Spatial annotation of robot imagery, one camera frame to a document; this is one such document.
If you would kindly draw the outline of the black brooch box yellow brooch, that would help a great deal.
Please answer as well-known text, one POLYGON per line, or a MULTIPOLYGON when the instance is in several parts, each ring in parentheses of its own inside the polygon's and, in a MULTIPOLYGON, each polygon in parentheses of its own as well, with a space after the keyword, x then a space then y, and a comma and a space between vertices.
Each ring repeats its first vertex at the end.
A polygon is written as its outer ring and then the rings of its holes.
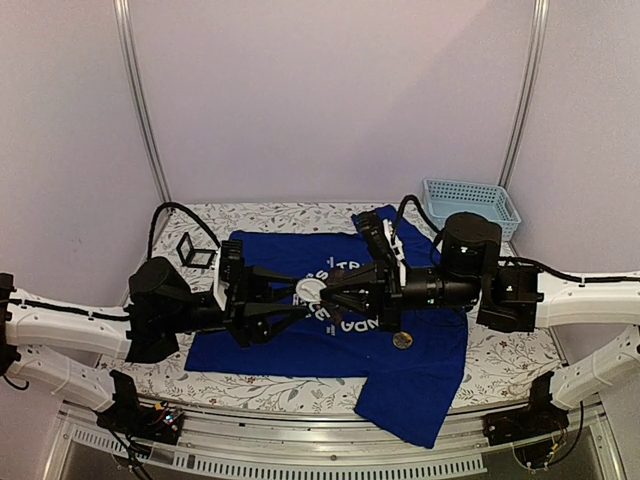
POLYGON ((212 249, 196 248, 188 232, 184 232, 181 236, 176 252, 181 265, 193 269, 210 268, 216 254, 212 249))

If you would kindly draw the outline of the blue printed t-shirt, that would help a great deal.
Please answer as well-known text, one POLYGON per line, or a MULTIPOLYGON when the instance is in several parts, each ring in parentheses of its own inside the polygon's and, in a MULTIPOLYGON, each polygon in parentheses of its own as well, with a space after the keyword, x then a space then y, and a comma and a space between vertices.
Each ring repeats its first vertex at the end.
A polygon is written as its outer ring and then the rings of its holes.
MULTIPOLYGON (((334 269, 352 271, 371 257, 359 234, 259 233, 236 230, 250 266, 327 281, 334 269)), ((227 332, 198 334, 185 368, 193 372, 287 377, 362 378, 354 411, 401 440, 434 446, 465 373, 468 323, 451 309, 408 311, 406 350, 376 319, 346 314, 340 323, 315 304, 308 315, 263 345, 240 347, 227 332)))

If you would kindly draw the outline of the round light blue brooch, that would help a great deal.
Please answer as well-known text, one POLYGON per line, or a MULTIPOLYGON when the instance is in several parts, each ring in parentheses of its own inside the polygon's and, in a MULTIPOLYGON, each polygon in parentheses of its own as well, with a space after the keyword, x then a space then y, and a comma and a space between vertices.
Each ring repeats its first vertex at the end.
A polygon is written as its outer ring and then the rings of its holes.
POLYGON ((307 303, 319 303, 322 300, 321 292, 326 288, 326 284, 317 278, 303 278, 299 280, 295 287, 298 298, 307 303))

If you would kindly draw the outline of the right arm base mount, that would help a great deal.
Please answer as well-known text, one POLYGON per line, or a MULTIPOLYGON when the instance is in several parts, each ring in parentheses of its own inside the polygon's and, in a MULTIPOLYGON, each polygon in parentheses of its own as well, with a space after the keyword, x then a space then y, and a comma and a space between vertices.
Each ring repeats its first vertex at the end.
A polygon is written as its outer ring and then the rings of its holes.
POLYGON ((524 407, 487 414, 482 418, 483 435, 490 446, 560 434, 559 440, 546 440, 542 446, 525 445, 514 450, 516 460, 527 469, 537 470, 551 465, 569 426, 568 411, 551 403, 553 376, 553 372, 547 372, 532 382, 524 407))

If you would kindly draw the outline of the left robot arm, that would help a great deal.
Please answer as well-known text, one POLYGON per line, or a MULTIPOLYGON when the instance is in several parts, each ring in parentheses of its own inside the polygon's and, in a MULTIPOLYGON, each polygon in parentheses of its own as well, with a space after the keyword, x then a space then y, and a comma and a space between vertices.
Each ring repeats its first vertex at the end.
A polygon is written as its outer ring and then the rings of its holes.
POLYGON ((1 276, 1 372, 49 383, 61 394, 111 419, 128 434, 148 426, 148 412, 122 392, 110 375, 93 375, 57 348, 156 364, 176 353, 186 333, 228 332, 242 347, 264 344, 303 318, 305 308, 287 305, 296 281, 241 265, 211 289, 192 291, 164 257, 144 262, 129 279, 124 307, 66 304, 19 289, 1 276))

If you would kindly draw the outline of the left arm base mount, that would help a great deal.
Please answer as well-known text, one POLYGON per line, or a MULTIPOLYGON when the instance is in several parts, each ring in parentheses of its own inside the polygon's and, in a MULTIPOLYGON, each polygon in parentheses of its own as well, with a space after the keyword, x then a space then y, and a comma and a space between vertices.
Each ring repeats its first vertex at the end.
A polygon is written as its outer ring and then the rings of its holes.
POLYGON ((115 387, 113 404, 96 413, 97 424, 125 436, 176 445, 184 425, 184 411, 165 404, 160 404, 159 409, 143 405, 130 376, 112 370, 109 377, 115 387))

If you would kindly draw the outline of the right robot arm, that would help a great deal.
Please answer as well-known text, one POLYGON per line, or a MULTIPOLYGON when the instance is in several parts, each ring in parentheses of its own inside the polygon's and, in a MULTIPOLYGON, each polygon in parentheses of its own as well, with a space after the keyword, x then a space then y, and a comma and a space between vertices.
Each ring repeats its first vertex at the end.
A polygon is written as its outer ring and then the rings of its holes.
POLYGON ((536 378, 517 427, 537 436, 586 397, 639 368, 639 278, 630 274, 565 274, 537 261, 501 256, 498 224, 468 212, 450 216, 437 237, 440 260, 409 267, 397 229, 375 212, 356 225, 370 264, 330 281, 321 302, 375 318, 396 333, 408 310, 476 308, 478 324, 501 333, 559 325, 623 324, 623 336, 586 359, 536 378))

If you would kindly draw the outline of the light blue plastic basket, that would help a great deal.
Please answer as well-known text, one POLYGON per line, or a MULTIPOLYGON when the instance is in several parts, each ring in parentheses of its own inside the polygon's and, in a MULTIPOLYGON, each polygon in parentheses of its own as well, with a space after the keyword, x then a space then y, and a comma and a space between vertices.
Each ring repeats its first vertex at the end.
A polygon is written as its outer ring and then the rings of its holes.
POLYGON ((498 224, 504 242, 511 240, 521 223, 507 191, 497 185, 425 178, 422 204, 427 216, 439 228, 443 228, 453 214, 474 213, 498 224))

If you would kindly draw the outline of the round yellow blue brooch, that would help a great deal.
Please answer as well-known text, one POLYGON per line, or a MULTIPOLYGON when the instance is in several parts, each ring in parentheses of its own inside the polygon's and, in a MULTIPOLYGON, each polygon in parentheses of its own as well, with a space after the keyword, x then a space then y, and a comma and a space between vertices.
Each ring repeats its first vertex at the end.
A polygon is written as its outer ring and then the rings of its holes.
POLYGON ((399 350, 407 350, 413 345, 414 340, 407 332, 396 332, 392 337, 392 343, 399 350))

